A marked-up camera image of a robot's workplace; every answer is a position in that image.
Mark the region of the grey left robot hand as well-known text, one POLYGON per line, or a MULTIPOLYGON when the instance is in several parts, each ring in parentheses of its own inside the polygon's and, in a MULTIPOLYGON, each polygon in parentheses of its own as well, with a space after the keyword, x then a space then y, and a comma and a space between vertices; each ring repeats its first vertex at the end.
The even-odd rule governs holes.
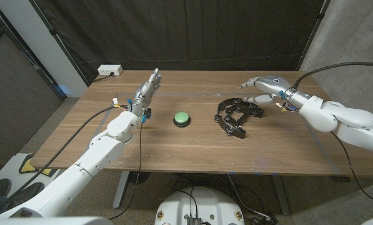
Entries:
POLYGON ((141 117, 144 110, 149 107, 152 97, 161 85, 161 75, 159 69, 155 68, 150 78, 139 86, 137 89, 134 101, 132 102, 130 112, 138 117, 141 117))

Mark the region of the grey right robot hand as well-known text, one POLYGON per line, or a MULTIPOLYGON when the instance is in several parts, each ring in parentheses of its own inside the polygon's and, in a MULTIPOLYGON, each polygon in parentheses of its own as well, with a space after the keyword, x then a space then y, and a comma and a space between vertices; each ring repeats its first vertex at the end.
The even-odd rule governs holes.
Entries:
POLYGON ((239 89, 256 87, 265 94, 257 97, 245 97, 242 100, 254 104, 270 104, 275 97, 280 97, 281 91, 286 92, 292 85, 284 78, 276 75, 253 77, 238 86, 239 89))

